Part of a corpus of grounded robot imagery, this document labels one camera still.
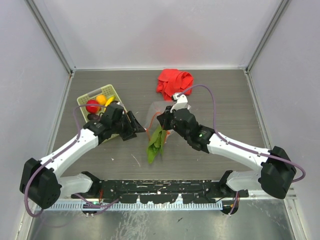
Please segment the green leafy vegetable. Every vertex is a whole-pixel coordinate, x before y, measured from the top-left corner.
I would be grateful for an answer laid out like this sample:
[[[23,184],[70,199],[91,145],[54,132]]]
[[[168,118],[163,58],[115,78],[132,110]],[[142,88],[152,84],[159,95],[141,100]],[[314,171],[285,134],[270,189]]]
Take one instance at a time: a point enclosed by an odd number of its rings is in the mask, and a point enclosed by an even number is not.
[[[167,131],[158,125],[149,139],[146,149],[147,161],[152,164],[158,154],[164,153],[164,145],[167,138]]]

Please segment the green plastic basket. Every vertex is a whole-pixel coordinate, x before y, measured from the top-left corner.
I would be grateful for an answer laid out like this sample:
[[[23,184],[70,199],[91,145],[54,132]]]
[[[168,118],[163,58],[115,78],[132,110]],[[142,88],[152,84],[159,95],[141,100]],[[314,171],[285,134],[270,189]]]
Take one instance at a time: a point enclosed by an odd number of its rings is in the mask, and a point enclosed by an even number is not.
[[[76,102],[77,102],[78,106],[84,105],[89,100],[96,100],[96,97],[99,95],[104,95],[107,98],[107,100],[111,97],[114,97],[114,100],[121,103],[120,105],[122,105],[123,108],[125,109],[125,111],[127,111],[125,105],[123,104],[121,98],[119,97],[118,93],[116,92],[116,90],[112,84],[107,84],[107,85],[99,87],[91,92],[88,92],[88,93],[85,93],[81,96],[78,96],[76,99]],[[80,111],[81,111],[81,114],[84,118],[85,123],[87,123],[89,121],[87,116],[90,113],[86,110],[86,108],[84,106],[80,107]],[[103,143],[110,141],[118,136],[119,136],[118,134],[113,134],[113,135],[111,135],[111,137],[109,139],[106,139]]]

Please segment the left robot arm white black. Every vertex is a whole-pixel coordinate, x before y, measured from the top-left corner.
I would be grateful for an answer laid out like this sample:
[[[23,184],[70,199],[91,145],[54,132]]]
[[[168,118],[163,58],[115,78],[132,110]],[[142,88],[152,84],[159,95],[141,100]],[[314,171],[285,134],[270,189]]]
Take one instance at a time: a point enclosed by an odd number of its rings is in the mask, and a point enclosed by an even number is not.
[[[100,179],[84,171],[75,176],[63,173],[85,153],[113,135],[123,141],[145,132],[131,111],[111,103],[98,118],[88,121],[77,135],[53,153],[40,160],[30,158],[23,167],[19,190],[24,202],[33,201],[42,209],[51,207],[58,199],[84,193],[95,198],[100,193]]]

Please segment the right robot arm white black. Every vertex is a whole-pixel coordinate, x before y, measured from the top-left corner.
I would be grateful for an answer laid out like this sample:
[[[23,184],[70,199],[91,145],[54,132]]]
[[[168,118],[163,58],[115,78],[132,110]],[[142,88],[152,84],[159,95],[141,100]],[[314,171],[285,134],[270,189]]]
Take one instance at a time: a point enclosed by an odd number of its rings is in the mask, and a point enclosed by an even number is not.
[[[219,181],[219,191],[225,197],[235,192],[263,190],[276,199],[284,199],[296,175],[296,168],[280,147],[272,150],[234,141],[213,128],[201,125],[186,108],[167,108],[157,116],[160,126],[173,130],[194,150],[219,155],[247,166],[250,170],[227,170]]]

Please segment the clear zip top bag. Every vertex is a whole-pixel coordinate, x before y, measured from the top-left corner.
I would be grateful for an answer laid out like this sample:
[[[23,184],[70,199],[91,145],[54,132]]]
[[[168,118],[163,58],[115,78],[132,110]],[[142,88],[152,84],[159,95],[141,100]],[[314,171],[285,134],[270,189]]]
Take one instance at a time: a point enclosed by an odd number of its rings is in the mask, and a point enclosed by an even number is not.
[[[147,132],[148,138],[150,140],[151,135],[156,130],[157,126],[160,125],[160,123],[157,120],[157,116],[164,113],[165,110],[170,110],[172,106],[174,105],[174,101],[157,101],[151,104],[150,107],[150,115],[147,116],[147,123],[145,125],[145,130]],[[174,130],[166,130],[167,135],[174,132]]]

